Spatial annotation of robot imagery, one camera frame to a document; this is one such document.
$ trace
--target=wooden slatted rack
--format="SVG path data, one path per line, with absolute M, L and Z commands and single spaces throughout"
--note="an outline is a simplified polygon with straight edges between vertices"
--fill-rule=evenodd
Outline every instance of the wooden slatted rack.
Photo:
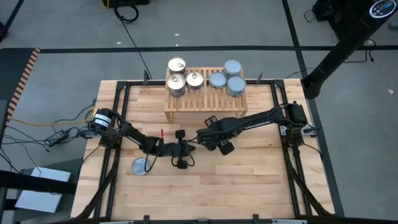
M 204 80 L 208 80 L 210 75 L 214 72 L 223 72 L 224 68 L 201 68 L 201 67 L 187 67 L 186 73 L 199 72 L 203 75 Z M 166 80 L 170 76 L 170 70 L 166 71 Z M 226 88 L 215 90 L 209 84 L 205 84 L 200 90 L 191 90 L 187 88 L 185 94 L 180 98 L 173 97 L 169 89 L 165 89 L 165 105 L 164 112 L 167 121 L 172 124 L 174 113 L 178 112 L 234 112 L 236 117 L 241 118 L 245 116 L 248 111 L 248 103 L 246 101 L 246 92 L 240 97 L 231 97 L 227 94 Z

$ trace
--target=wooden workbench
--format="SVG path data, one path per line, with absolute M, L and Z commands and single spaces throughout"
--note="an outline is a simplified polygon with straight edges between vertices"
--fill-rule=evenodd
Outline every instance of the wooden workbench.
M 102 81 L 96 108 L 112 108 L 117 81 Z M 163 86 L 132 86 L 126 119 L 148 136 L 160 136 L 165 142 L 175 142 L 174 131 L 185 129 L 186 139 L 196 136 L 195 130 L 205 128 L 204 119 L 212 114 L 175 114 L 174 124 L 167 124 L 164 114 Z M 289 102 L 303 105 L 309 113 L 299 79 L 285 80 Z M 248 113 L 251 115 L 274 107 L 269 85 L 248 85 Z M 121 94 L 119 112 L 123 100 Z M 214 114 L 219 119 L 233 114 Z M 316 139 L 304 137 L 305 143 L 317 147 Z M 170 158 L 158 158 L 145 176 L 134 175 L 131 164 L 145 155 L 137 146 L 124 139 L 116 184 L 112 220 L 181 219 L 249 219 L 294 217 L 287 174 L 276 124 L 241 133 L 231 141 L 235 150 L 223 156 L 219 150 L 197 147 L 192 152 L 195 166 L 179 170 Z M 85 156 L 97 147 L 98 139 L 88 141 Z M 317 151 L 300 147 L 308 188 L 318 201 L 333 213 L 333 205 L 323 165 Z M 77 216 L 98 188 L 104 149 L 99 148 L 82 165 L 72 217 Z M 300 211 L 305 213 L 302 194 L 297 187 Z M 101 214 L 105 214 L 108 192 L 103 197 Z

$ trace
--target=silver can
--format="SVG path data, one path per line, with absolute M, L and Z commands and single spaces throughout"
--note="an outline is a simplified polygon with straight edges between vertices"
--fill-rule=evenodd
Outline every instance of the silver can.
M 187 75 L 187 86 L 191 90 L 200 90 L 203 86 L 203 76 L 198 72 L 192 72 Z
M 226 76 L 224 73 L 215 72 L 210 75 L 209 84 L 216 90 L 224 88 L 226 84 Z
M 145 168 L 146 159 L 143 157 L 137 158 L 131 164 L 131 170 L 136 175 L 145 175 L 147 172 L 145 170 L 149 170 L 149 161 L 147 161 L 147 167 Z
M 224 71 L 228 78 L 239 75 L 242 70 L 242 65 L 237 60 L 228 60 L 224 64 Z
M 181 97 L 185 94 L 185 78 L 180 74 L 173 74 L 167 79 L 167 87 L 174 97 Z
M 246 81 L 242 77 L 234 76 L 228 80 L 226 92 L 229 96 L 239 97 L 243 94 L 246 88 Z
M 169 61 L 169 70 L 171 74 L 178 73 L 181 75 L 185 74 L 185 61 L 180 57 L 172 58 Z

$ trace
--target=gray floor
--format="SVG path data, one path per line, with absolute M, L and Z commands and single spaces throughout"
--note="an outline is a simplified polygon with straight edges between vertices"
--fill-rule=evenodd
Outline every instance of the gray floor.
M 308 24 L 303 18 L 314 2 L 289 0 L 300 45 L 334 45 L 328 24 Z M 11 0 L 0 2 L 2 21 L 14 5 Z M 282 3 L 276 0 L 250 0 L 245 4 L 227 0 L 153 0 L 138 8 L 140 18 L 128 29 L 141 47 L 292 45 Z M 394 45 L 398 44 L 398 33 L 384 26 L 373 39 L 378 45 Z M 0 45 L 43 49 L 131 46 L 112 10 L 89 0 L 25 1 L 9 37 Z M 326 54 L 304 52 L 306 66 L 317 66 Z M 222 66 L 227 59 L 235 58 L 250 78 L 261 72 L 264 78 L 282 78 L 299 70 L 295 52 L 143 53 L 154 78 L 163 78 L 168 59 L 177 55 L 198 67 Z M 325 83 L 317 104 L 346 216 L 398 220 L 398 140 L 394 135 L 398 51 L 374 51 L 373 56 L 374 63 L 342 65 Z M 364 52 L 355 52 L 350 59 L 363 58 Z M 72 118 L 96 97 L 101 80 L 141 79 L 143 69 L 136 53 L 41 54 L 14 117 L 36 123 Z M 37 139 L 52 134 L 51 128 L 15 122 L 10 125 Z M 7 133 L 23 138 L 14 131 Z M 85 141 L 77 139 L 51 148 L 50 153 L 31 144 L 29 152 L 39 166 L 44 166 L 79 158 L 84 147 Z M 21 146 L 3 148 L 18 169 L 33 166 Z M 1 161 L 0 168 L 8 166 Z

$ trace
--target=power adapter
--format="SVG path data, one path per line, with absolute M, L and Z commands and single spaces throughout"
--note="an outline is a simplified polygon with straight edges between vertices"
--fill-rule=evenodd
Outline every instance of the power adapter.
M 44 143 L 49 147 L 52 147 L 60 141 L 66 139 L 68 136 L 69 134 L 66 131 L 61 130 L 44 140 Z

